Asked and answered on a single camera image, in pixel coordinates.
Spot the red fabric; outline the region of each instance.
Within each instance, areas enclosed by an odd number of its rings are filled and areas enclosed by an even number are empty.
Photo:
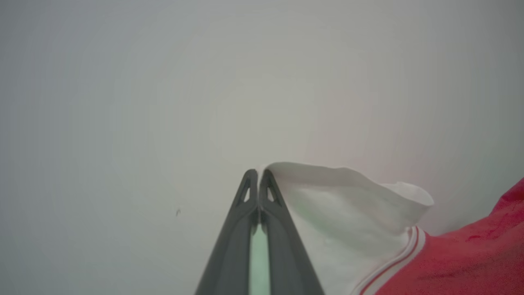
[[[442,236],[377,295],[524,294],[524,178],[484,219]]]

